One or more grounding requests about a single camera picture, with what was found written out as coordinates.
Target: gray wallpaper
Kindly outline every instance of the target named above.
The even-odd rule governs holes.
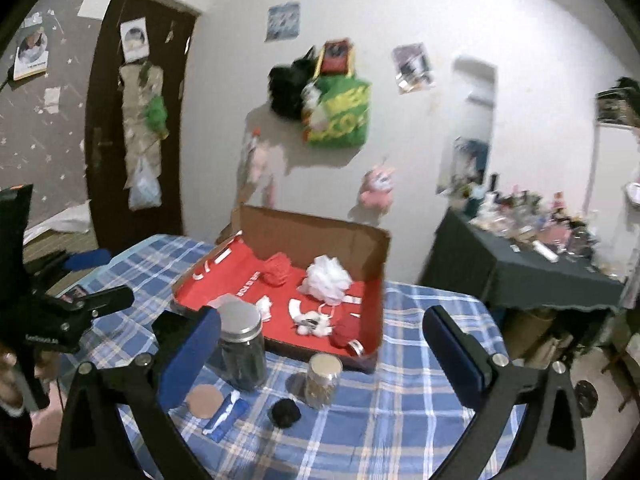
[[[30,226],[87,200],[84,100],[102,22],[78,17],[82,1],[38,1],[28,16],[43,16],[47,73],[0,92],[0,188],[33,184]],[[16,46],[12,42],[2,54],[0,81],[14,63]],[[59,105],[46,107],[45,94],[58,88]]]

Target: green shopping bag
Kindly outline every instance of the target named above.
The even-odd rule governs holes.
[[[316,131],[310,127],[309,117],[303,118],[306,143],[321,148],[362,146],[369,127],[371,84],[355,78],[350,63],[347,75],[318,77],[315,85],[321,92],[319,104],[324,108],[328,126]]]

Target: brown wooden door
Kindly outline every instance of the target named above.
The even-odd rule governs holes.
[[[149,61],[162,68],[169,137],[162,141],[162,205],[130,211],[124,162],[120,23],[146,18]],[[180,106],[195,17],[151,0],[111,0],[94,54],[86,102],[86,180],[98,244],[117,254],[158,233],[182,234]]]

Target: open cardboard box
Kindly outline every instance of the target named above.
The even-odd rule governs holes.
[[[303,361],[317,352],[327,352],[340,358],[347,368],[372,372],[382,344],[383,280],[389,234],[352,222],[247,205],[234,210],[231,225],[234,234],[173,285],[175,301],[198,310],[226,293],[249,303],[267,295],[273,303],[271,320],[262,326],[267,350]],[[260,271],[263,261],[280,252],[290,258],[292,269],[285,285],[274,287],[260,279]],[[362,298],[361,304],[343,303],[336,307],[332,320],[337,322],[342,316],[360,314],[358,340],[364,347],[362,356],[356,356],[351,349],[332,346],[325,337],[298,335],[289,316],[292,298],[302,302],[303,313],[320,305],[320,301],[296,289],[306,276],[306,268],[322,254],[338,258],[354,281],[347,294]],[[204,272],[205,262],[210,272]],[[204,274],[204,278],[194,280],[194,274]],[[330,307],[324,307],[322,311],[329,310]]]

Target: plaid tablecloth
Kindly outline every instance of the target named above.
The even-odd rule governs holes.
[[[129,285],[134,305],[103,317],[82,338],[81,351],[66,356],[63,388],[74,368],[91,360],[100,368],[128,364],[140,352],[156,351],[151,322],[172,300],[171,284],[211,249],[185,237],[157,235],[117,256],[79,283],[90,292]],[[319,412],[299,399],[306,364],[267,355],[266,385],[242,394],[251,409],[215,444],[202,435],[206,420],[183,405],[171,416],[182,436],[217,479],[411,479],[428,478],[446,457],[472,418],[463,408],[422,338],[422,313],[441,304],[462,330],[488,352],[505,352],[490,314],[475,298],[423,286],[386,282],[384,343],[374,374],[345,372],[335,402]],[[204,367],[196,383],[231,387]],[[268,419],[274,402],[297,400],[302,419],[278,430]],[[151,460],[128,408],[122,416],[141,464],[155,477]],[[518,426],[511,414],[503,438],[482,478],[495,475]]]

